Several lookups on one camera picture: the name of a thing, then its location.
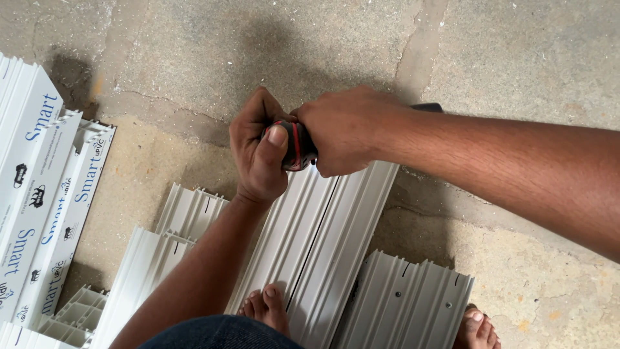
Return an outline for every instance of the cracked concrete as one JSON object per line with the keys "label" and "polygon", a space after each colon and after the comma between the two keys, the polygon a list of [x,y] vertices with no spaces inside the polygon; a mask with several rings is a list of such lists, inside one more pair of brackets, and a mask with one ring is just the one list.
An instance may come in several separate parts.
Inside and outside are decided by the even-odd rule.
{"label": "cracked concrete", "polygon": [[[0,50],[118,126],[63,296],[109,289],[173,181],[230,198],[228,122],[266,86],[292,109],[360,83],[447,111],[620,130],[613,0],[4,1]],[[369,252],[476,276],[502,345],[620,346],[619,266],[402,167]]]}

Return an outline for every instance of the person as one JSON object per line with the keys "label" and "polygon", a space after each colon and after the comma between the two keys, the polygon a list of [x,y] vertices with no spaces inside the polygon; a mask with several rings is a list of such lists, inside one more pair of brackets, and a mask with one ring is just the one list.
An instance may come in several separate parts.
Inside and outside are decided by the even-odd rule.
{"label": "person", "polygon": [[[367,86],[325,93],[287,114],[257,88],[229,128],[237,194],[111,348],[300,348],[288,338],[274,284],[250,293],[238,315],[221,315],[253,231],[286,190],[285,130],[272,127],[259,140],[282,119],[306,126],[323,177],[373,160],[411,166],[620,262],[620,132],[416,111]],[[500,342],[473,308],[454,347],[500,349]]]}

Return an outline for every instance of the blue jeans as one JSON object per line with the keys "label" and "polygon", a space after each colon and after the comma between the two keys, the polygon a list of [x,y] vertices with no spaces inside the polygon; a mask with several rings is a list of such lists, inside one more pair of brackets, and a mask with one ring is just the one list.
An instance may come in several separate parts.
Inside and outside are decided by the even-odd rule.
{"label": "blue jeans", "polygon": [[271,327],[236,315],[212,315],[181,322],[138,349],[303,349]]}

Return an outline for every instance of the foot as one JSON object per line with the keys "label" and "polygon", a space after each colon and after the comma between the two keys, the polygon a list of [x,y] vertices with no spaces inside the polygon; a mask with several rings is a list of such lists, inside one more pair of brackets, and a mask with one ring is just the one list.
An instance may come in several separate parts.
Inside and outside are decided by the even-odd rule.
{"label": "foot", "polygon": [[502,349],[502,341],[489,317],[472,308],[463,315],[452,349]]}
{"label": "foot", "polygon": [[250,293],[237,315],[251,317],[291,338],[282,293],[275,284],[265,286],[262,294],[259,290]]}

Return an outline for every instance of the power drill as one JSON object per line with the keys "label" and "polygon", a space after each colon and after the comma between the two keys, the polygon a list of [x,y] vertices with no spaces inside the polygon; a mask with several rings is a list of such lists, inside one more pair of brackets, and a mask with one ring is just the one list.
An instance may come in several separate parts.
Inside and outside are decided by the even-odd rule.
{"label": "power drill", "polygon": [[[443,112],[439,103],[415,104],[411,108],[425,112]],[[263,130],[260,139],[263,139],[267,131],[275,125],[284,127],[288,132],[288,149],[284,159],[282,159],[282,168],[284,170],[301,171],[308,167],[308,165],[316,163],[319,151],[312,142],[308,130],[298,122],[275,121]]]}

